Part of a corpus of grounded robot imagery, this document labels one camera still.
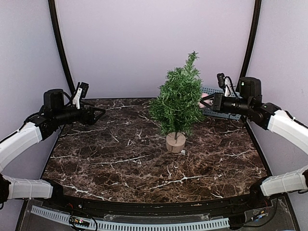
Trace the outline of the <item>pink fluffy pompom ornament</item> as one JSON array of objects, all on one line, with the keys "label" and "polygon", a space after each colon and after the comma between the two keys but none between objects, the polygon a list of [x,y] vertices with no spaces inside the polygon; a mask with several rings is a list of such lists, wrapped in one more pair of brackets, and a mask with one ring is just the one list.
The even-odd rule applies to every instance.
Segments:
[{"label": "pink fluffy pompom ornament", "polygon": [[202,101],[203,103],[199,102],[199,107],[200,107],[200,108],[210,108],[210,107],[212,107],[214,97],[210,97],[210,98],[204,100],[204,98],[206,98],[206,97],[208,97],[208,96],[209,96],[209,94],[207,94],[207,93],[205,93],[205,92],[202,93],[202,95],[201,95],[201,101]]}]

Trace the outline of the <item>small green christmas tree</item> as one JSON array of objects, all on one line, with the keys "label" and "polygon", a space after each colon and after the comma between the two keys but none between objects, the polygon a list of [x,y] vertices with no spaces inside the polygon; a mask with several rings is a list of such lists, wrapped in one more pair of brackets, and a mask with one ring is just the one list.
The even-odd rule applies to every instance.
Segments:
[{"label": "small green christmas tree", "polygon": [[197,55],[195,51],[189,53],[183,67],[167,71],[166,81],[159,87],[159,95],[149,104],[149,114],[160,123],[161,133],[166,136],[166,148],[171,153],[183,150],[192,126],[203,120],[199,106],[202,80],[194,65]]}]

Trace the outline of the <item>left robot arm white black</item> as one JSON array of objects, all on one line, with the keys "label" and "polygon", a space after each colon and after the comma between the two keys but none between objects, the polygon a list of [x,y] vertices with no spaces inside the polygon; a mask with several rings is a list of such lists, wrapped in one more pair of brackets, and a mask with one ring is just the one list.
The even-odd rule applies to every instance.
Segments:
[{"label": "left robot arm white black", "polygon": [[[89,103],[83,103],[88,85],[82,83],[72,96],[63,89],[52,89],[44,93],[44,104],[40,110],[25,119],[22,126],[1,140],[0,169],[4,170],[10,162],[28,148],[46,140],[60,126],[79,122],[94,125],[106,112]],[[0,203],[11,199],[48,199],[58,210],[68,206],[68,199],[63,196],[62,185],[53,180],[29,180],[0,176]]]}]

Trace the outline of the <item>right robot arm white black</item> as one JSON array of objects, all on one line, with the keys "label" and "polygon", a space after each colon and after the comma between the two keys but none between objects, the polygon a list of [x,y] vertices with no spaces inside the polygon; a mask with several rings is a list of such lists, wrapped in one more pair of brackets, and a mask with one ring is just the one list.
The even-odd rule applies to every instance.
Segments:
[{"label": "right robot arm white black", "polygon": [[[308,128],[295,117],[272,103],[263,103],[261,81],[254,77],[241,77],[239,91],[235,92],[230,77],[217,75],[222,93],[202,97],[200,104],[213,112],[235,114],[247,117],[264,130],[269,130],[288,140],[303,152],[308,151]],[[271,176],[257,181],[250,187],[245,204],[257,208],[264,197],[279,193],[308,191],[308,168]]]}]

